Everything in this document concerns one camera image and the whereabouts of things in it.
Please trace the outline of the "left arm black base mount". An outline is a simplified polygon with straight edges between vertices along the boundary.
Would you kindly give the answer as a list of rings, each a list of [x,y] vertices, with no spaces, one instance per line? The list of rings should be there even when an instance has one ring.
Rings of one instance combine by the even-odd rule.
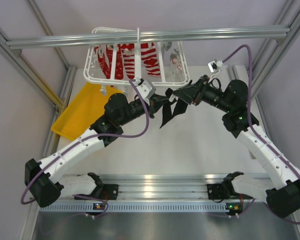
[[[102,187],[97,186],[95,190],[90,194],[79,194],[75,195],[75,200],[89,200],[89,199],[100,199],[100,200],[116,200],[119,194],[118,184],[104,184]]]

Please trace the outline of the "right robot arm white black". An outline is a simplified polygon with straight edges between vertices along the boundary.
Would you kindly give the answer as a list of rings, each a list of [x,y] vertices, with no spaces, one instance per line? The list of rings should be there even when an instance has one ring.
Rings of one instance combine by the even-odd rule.
[[[239,171],[230,173],[221,183],[224,195],[233,199],[242,194],[262,201],[280,218],[300,209],[300,170],[285,159],[251,113],[245,82],[235,79],[221,90],[204,75],[196,83],[172,93],[183,110],[188,105],[197,106],[204,102],[223,111],[222,122],[226,130],[252,153],[271,180],[266,183]]]

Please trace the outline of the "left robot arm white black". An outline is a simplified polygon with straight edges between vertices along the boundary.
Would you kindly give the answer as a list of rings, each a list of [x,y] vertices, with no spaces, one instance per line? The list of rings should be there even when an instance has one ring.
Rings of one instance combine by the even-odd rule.
[[[99,117],[81,136],[49,157],[36,161],[34,158],[25,163],[25,192],[30,192],[33,201],[44,208],[62,195],[85,195],[93,199],[103,194],[103,183],[94,173],[77,176],[73,188],[60,181],[76,164],[90,154],[106,148],[117,138],[126,138],[122,127],[142,115],[146,123],[154,114],[168,103],[169,98],[153,94],[147,100],[135,96],[129,102],[122,93],[111,95],[104,106],[104,114]]]

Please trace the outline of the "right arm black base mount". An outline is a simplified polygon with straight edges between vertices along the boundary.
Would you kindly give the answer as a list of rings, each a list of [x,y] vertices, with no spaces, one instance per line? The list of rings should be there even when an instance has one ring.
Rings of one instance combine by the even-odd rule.
[[[210,183],[206,186],[209,200],[228,200],[239,195],[230,183]]]

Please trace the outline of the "white plastic clip hanger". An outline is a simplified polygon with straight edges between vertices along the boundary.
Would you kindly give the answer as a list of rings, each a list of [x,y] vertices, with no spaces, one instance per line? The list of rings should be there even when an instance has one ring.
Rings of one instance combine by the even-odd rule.
[[[183,82],[167,82],[165,77],[165,67],[164,67],[164,54],[166,51],[162,49],[163,42],[145,42],[145,43],[154,43],[157,51],[157,57],[159,60],[159,68],[160,68],[160,77],[152,77],[147,74],[146,68],[141,60],[141,44],[143,43],[134,43],[134,54],[135,54],[135,78],[144,79],[152,82],[152,84],[156,87],[163,88],[179,88],[184,87],[190,82],[190,76],[188,71],[188,66],[186,62],[186,57],[183,51],[182,42],[180,41],[172,41],[172,47],[170,50],[177,49],[179,51],[179,55],[181,58],[183,71],[185,75],[185,80]],[[120,50],[122,52],[123,44],[133,44],[133,43],[118,43],[118,44],[95,44],[89,47],[87,52],[87,57],[85,61],[85,66],[83,69],[83,76],[85,80],[91,84],[97,85],[105,85],[105,86],[116,86],[116,87],[125,87],[129,86],[129,79],[126,75],[124,65],[123,65],[123,79],[115,79],[115,67],[116,67],[116,54],[117,54],[117,46],[120,45]],[[101,46],[105,56],[106,61],[109,64],[108,57],[106,54],[106,45],[113,45],[113,57],[112,57],[112,66],[110,78],[106,79],[103,74],[99,62],[98,57],[94,52],[94,48],[96,46]]]

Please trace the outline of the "black sock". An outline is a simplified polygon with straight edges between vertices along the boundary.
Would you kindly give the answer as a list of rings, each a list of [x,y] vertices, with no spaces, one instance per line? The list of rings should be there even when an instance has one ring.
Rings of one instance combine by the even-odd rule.
[[[188,103],[183,101],[181,98],[178,98],[172,113],[172,117],[174,118],[178,115],[184,114],[187,110],[187,107],[188,107]]]
[[[176,97],[173,95],[173,90],[168,88],[165,91],[165,96],[168,98],[167,102],[162,106],[162,123],[160,129],[166,125],[172,118],[172,105],[177,102]]]

